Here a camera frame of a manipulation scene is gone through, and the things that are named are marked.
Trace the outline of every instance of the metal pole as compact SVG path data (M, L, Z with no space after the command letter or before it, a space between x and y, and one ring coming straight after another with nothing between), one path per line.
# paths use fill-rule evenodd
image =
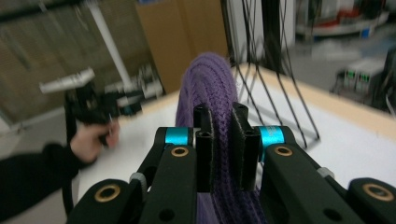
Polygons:
M96 25L99 28L99 31L102 35L102 38L105 40L108 51L110 52L111 58L113 58L114 64L117 67L117 70L120 73L122 82L125 88L132 87L131 79L129 78L128 72L126 71L125 65L122 62L119 51L117 50L116 45L114 44L113 37L111 36L110 31L105 22L105 18L97 4L96 1L87 1L87 6L90 9L93 18L95 19Z

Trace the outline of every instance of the white table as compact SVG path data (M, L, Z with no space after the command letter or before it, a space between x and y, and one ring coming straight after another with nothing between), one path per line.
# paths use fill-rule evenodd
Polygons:
M262 69L265 82L276 102L285 108L286 102L279 90L273 72ZM304 111L296 100L296 92L285 80L285 87L304 125L308 124ZM263 88L253 89L256 103L267 108ZM396 186L396 121L389 115L364 105L332 96L327 92L299 83L312 117L318 126L320 141L307 150L321 166L335 173L335 179L345 188L351 179L372 177ZM115 150L104 150L98 161L79 175L78 198L95 183L115 178L128 181L151 149L159 127L173 127L177 110L178 93L143 106L143 113L121 121L120 143ZM241 95L246 101L246 92ZM280 109L281 117L290 118L287 109ZM250 123L259 125L254 111L249 110ZM276 124L270 118L268 124Z

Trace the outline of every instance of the round joint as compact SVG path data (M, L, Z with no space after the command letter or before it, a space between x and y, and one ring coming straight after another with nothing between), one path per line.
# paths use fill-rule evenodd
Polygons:
M95 193L95 200L99 203L107 203L117 198L121 192L121 189L116 184L109 184L101 187Z
M174 157L184 157L187 154L189 154L189 150L185 147L175 147L174 149L172 149L172 155Z
M366 194L370 195L375 199L378 199L379 201L391 202L395 199L392 192L377 184L373 184L373 183L364 184L363 190Z
M293 151L291 151L291 149L287 147L276 147L275 153L281 156L291 156L293 154Z

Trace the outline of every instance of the person's arm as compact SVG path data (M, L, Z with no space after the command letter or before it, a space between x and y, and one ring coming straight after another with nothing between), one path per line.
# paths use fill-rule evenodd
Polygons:
M79 169L93 163L102 145L98 136L111 130L106 140L114 147L119 138L117 122L83 126L70 146L46 145L42 153L23 154L0 161L0 222L40 202L73 179Z

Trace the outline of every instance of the knitted texture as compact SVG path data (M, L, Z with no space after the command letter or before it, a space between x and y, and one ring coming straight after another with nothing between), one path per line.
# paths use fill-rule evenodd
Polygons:
M212 194L198 197L199 223L264 223L258 191L241 191L232 175L230 156L231 112L237 101L230 65L214 53L196 58L183 77L176 126L193 126L193 109L206 104L214 116L217 148Z

